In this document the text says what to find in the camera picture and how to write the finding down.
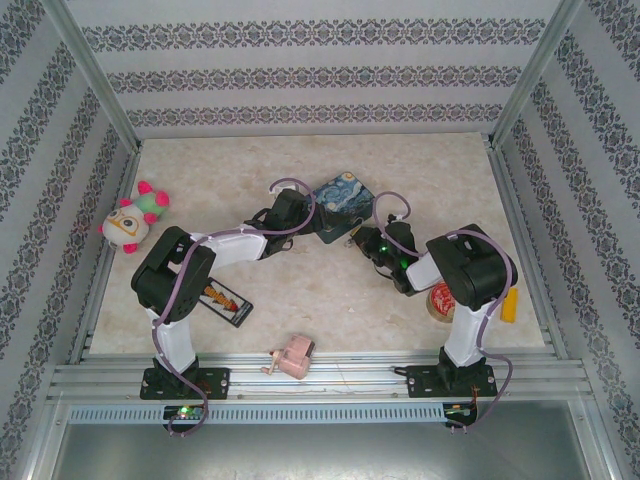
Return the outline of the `aluminium corner post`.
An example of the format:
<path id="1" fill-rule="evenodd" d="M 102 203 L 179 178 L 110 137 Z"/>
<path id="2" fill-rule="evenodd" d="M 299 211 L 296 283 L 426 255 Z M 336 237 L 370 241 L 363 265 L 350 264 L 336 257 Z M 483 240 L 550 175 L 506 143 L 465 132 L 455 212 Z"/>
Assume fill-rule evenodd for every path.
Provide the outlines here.
<path id="1" fill-rule="evenodd" d="M 528 101 L 553 57 L 561 38 L 573 22 L 584 0 L 560 0 L 540 40 L 507 100 L 502 113 L 489 135 L 489 145 L 496 150 L 505 140 L 513 124 Z"/>
<path id="2" fill-rule="evenodd" d="M 141 141 L 122 108 L 117 96 L 103 72 L 80 26 L 74 19 L 65 0 L 40 0 L 62 40 L 93 89 L 109 120 L 115 127 L 127 149 L 137 152 Z"/>

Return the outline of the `wide aluminium mounting rail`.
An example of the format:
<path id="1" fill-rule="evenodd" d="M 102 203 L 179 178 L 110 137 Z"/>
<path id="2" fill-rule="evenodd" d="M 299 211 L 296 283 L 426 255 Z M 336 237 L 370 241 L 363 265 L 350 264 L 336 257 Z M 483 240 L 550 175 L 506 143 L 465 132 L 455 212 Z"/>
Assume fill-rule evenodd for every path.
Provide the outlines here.
<path id="1" fill-rule="evenodd" d="M 505 401 L 573 400 L 590 398 L 593 386 L 584 363 L 561 359 L 551 349 L 526 349 L 509 354 L 514 369 L 492 362 L 496 382 L 504 385 Z M 264 373 L 265 354 L 208 354 L 201 364 L 226 368 L 229 378 L 223 388 L 231 402 L 311 402 L 406 399 L 407 381 L 395 368 L 434 365 L 434 351 L 316 353 L 308 375 L 295 380 L 282 373 Z M 136 402 L 149 358 L 89 355 L 77 365 L 55 368 L 47 397 L 70 403 Z"/>

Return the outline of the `starry night print tin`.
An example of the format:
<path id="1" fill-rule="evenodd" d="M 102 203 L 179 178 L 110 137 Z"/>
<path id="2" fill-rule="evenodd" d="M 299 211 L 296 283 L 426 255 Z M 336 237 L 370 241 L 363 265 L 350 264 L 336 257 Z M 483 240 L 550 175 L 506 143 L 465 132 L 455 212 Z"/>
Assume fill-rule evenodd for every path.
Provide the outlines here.
<path id="1" fill-rule="evenodd" d="M 374 195 L 349 171 L 315 189 L 314 195 L 329 216 L 338 216 L 317 233 L 325 244 L 335 242 L 372 216 Z"/>

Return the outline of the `black box with orange print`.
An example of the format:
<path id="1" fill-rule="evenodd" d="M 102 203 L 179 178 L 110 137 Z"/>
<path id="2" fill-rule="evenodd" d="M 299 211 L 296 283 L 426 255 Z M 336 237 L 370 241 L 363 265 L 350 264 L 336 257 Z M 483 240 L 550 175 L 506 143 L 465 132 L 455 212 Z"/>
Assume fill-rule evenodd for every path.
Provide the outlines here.
<path id="1" fill-rule="evenodd" d="M 251 302 L 212 277 L 208 279 L 199 303 L 235 328 L 240 328 L 254 309 Z"/>

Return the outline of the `white plush toy with glasses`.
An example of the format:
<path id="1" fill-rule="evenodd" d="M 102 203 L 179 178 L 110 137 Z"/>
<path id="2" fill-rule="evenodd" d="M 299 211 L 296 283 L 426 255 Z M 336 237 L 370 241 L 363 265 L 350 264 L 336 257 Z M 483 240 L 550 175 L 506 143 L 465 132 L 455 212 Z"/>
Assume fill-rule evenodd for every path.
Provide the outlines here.
<path id="1" fill-rule="evenodd" d="M 138 196 L 123 198 L 102 224 L 99 232 L 109 245 L 133 254 L 147 237 L 150 227 L 168 209 L 170 196 L 166 191 L 156 190 L 149 182 L 137 183 Z"/>

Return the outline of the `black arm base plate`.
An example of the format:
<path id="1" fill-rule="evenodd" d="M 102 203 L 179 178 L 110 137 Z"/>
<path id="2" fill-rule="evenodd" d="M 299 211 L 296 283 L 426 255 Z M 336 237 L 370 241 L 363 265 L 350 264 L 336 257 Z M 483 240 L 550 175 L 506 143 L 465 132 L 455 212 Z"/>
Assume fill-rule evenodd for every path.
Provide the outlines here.
<path id="1" fill-rule="evenodd" d="M 188 381 L 202 391 L 208 400 L 225 400 L 230 384 L 227 368 L 199 368 L 186 372 Z M 144 371 L 139 396 L 142 400 L 198 400 L 201 395 L 164 368 Z"/>
<path id="2" fill-rule="evenodd" d="M 492 398 L 498 392 L 494 372 L 489 365 L 471 367 L 450 387 L 445 386 L 436 365 L 411 365 L 395 369 L 396 374 L 401 372 L 406 377 L 410 398 L 465 398 L 474 393 L 481 398 Z"/>

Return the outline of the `pink pencil sharpener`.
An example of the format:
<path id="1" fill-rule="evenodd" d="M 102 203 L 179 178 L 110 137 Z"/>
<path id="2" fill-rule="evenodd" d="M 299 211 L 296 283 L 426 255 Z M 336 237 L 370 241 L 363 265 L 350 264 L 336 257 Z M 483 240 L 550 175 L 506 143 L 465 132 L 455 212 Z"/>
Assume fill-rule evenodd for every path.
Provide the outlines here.
<path id="1" fill-rule="evenodd" d="M 261 371 L 272 375 L 276 369 L 297 379 L 304 379 L 309 371 L 311 356 L 315 349 L 315 343 L 310 338 L 294 334 L 283 349 L 269 352 L 271 364 L 262 367 Z"/>

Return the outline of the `round red and tan tin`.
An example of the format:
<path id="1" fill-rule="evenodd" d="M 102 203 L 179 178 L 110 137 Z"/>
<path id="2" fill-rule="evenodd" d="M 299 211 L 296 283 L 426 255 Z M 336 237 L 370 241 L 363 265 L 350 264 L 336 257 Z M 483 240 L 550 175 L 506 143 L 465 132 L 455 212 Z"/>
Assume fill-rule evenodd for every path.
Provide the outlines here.
<path id="1" fill-rule="evenodd" d="M 428 292 L 426 307 L 429 314 L 441 323 L 453 321 L 455 299 L 444 281 L 435 284 Z"/>

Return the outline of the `aluminium side rail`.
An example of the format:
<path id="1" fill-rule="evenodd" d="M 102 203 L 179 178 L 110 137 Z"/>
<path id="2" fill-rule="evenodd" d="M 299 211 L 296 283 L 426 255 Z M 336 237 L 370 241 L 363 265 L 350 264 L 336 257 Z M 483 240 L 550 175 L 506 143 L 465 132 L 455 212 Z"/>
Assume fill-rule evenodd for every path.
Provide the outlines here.
<path id="1" fill-rule="evenodd" d="M 136 151 L 131 154 L 131 158 L 128 160 L 126 168 L 120 177 L 113 205 L 116 205 L 121 198 L 128 197 L 132 193 L 143 148 L 144 142 L 141 141 Z M 95 270 L 91 277 L 90 289 L 81 306 L 79 320 L 65 360 L 66 365 L 76 365 L 82 359 L 86 339 L 95 328 L 97 322 L 114 256 L 114 249 L 106 240 L 102 240 Z"/>
<path id="2" fill-rule="evenodd" d="M 522 275 L 526 280 L 540 330 L 549 336 L 555 356 L 561 360 L 568 360 L 570 355 L 564 345 L 556 315 L 542 278 L 516 188 L 501 151 L 493 146 L 492 137 L 488 134 L 482 134 L 481 137 L 509 223 L 519 256 Z"/>

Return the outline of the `yellow block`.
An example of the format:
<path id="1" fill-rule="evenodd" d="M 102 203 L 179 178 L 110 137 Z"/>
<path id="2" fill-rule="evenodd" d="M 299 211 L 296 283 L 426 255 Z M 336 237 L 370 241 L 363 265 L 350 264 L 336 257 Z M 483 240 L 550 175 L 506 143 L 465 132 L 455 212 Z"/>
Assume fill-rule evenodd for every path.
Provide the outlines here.
<path id="1" fill-rule="evenodd" d="M 505 323 L 514 323 L 517 317 L 519 292 L 511 287 L 503 300 L 500 318 Z"/>

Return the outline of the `controller board with green light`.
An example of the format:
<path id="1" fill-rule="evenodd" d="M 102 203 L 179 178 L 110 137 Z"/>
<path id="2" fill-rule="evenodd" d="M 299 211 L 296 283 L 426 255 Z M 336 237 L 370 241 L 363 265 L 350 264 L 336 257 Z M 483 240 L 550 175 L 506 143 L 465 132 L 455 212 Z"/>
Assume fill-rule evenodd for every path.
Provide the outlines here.
<path id="1" fill-rule="evenodd" d="M 166 406 L 163 411 L 164 421 L 199 421 L 204 414 L 200 405 Z"/>
<path id="2" fill-rule="evenodd" d="M 473 423 L 477 419 L 477 407 L 474 404 L 446 403 L 443 405 L 445 417 L 451 421 Z"/>

